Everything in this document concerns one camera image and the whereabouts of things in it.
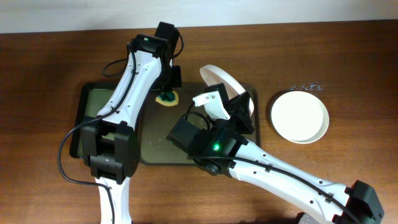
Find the green and yellow sponge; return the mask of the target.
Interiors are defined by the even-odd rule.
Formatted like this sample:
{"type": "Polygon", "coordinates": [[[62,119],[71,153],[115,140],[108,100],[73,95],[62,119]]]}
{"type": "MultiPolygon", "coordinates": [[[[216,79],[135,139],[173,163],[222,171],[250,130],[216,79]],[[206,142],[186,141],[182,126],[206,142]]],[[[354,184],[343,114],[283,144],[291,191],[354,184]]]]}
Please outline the green and yellow sponge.
{"type": "Polygon", "coordinates": [[[175,90],[163,91],[156,98],[155,101],[162,106],[176,106],[179,103],[179,97],[175,90]]]}

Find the pink rimmed white plate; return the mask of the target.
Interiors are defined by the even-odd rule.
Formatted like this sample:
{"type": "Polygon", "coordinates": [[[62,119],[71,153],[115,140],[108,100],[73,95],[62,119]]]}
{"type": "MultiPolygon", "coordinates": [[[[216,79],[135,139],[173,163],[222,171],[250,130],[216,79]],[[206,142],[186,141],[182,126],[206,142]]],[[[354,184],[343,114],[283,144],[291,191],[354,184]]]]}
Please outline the pink rimmed white plate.
{"type": "Polygon", "coordinates": [[[204,93],[192,98],[195,107],[204,106],[208,116],[213,119],[231,119],[226,106],[229,100],[242,95],[246,90],[229,73],[215,65],[205,65],[200,68],[200,75],[207,87],[215,87],[223,84],[226,90],[226,97],[222,90],[206,90],[204,93]]]}

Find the white plate yellow stain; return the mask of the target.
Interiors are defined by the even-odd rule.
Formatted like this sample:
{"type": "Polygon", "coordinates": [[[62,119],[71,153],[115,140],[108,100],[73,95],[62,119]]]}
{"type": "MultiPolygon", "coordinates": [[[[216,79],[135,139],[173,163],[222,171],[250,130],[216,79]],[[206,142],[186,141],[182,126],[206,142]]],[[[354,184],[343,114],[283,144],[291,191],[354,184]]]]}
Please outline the white plate yellow stain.
{"type": "Polygon", "coordinates": [[[310,144],[328,130],[330,117],[323,102],[304,91],[290,91],[275,100],[271,123],[284,139],[296,144],[310,144]]]}

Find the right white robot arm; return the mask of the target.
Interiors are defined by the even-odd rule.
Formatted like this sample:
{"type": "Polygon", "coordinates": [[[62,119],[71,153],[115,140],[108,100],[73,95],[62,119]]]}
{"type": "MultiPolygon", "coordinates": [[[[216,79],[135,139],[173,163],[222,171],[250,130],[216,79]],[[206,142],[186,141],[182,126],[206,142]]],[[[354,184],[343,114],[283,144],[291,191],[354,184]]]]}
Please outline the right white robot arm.
{"type": "Polygon", "coordinates": [[[191,140],[189,159],[211,175],[223,174],[263,188],[304,211],[304,223],[380,223],[384,210],[370,185],[352,187],[308,174],[268,154],[242,134],[252,130],[249,93],[232,99],[223,84],[209,86],[193,97],[204,106],[213,127],[191,140]]]}

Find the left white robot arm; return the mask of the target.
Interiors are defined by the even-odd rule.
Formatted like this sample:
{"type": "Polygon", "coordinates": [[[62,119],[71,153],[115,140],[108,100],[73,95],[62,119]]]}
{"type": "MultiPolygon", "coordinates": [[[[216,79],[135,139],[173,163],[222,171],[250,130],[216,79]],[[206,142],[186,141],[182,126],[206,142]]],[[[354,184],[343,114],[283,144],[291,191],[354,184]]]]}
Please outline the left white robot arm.
{"type": "Polygon", "coordinates": [[[110,99],[80,127],[83,161],[99,190],[101,222],[131,223],[129,184],[141,150],[136,137],[139,113],[149,91],[166,94],[167,101],[181,74],[173,60],[181,34],[139,34],[126,45],[121,77],[110,99]]]}

